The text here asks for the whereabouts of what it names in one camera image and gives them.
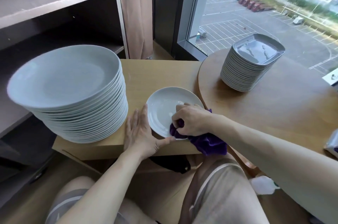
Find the glass window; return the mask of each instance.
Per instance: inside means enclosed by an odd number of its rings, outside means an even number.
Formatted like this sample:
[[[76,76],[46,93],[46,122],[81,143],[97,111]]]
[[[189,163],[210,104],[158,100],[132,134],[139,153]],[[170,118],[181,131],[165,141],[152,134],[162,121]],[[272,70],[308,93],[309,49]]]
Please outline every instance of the glass window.
[[[195,0],[187,40],[204,54],[254,33],[274,38],[286,57],[338,81],[338,0]]]

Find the parking lot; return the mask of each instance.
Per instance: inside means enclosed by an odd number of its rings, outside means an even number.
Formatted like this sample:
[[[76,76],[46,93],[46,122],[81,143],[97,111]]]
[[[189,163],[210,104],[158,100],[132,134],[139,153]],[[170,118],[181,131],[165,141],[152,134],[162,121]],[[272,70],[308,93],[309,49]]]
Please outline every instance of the parking lot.
[[[338,41],[276,11],[252,12],[236,0],[207,0],[201,27],[207,32],[196,45],[207,55],[230,48],[254,33],[268,35],[284,45],[285,56],[320,76],[338,67]]]

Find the beige curtain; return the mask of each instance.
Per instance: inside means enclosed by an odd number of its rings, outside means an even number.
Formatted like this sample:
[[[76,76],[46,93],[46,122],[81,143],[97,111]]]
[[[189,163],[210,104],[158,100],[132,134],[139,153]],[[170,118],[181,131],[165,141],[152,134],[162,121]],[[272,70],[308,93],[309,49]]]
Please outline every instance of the beige curtain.
[[[152,55],[152,0],[121,0],[129,58]]]

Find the left hand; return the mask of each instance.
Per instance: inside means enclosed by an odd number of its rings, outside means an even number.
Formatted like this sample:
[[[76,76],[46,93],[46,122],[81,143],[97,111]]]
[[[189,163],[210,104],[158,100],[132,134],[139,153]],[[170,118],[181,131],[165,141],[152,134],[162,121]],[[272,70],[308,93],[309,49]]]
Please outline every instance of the left hand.
[[[148,122],[148,106],[145,104],[141,111],[136,109],[133,116],[128,116],[126,122],[126,133],[124,138],[124,151],[133,148],[144,160],[159,150],[161,147],[175,141],[174,137],[157,139],[151,135]]]

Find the purple cloth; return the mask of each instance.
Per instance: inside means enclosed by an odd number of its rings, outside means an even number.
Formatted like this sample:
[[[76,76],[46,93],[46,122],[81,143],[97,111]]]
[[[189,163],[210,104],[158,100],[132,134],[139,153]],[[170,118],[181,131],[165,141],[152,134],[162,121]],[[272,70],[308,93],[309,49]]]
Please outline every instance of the purple cloth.
[[[180,128],[184,127],[184,121],[178,120]],[[226,143],[219,137],[211,133],[205,133],[200,136],[184,136],[178,133],[174,124],[170,125],[170,134],[175,138],[188,138],[189,141],[204,155],[219,154],[226,155]]]

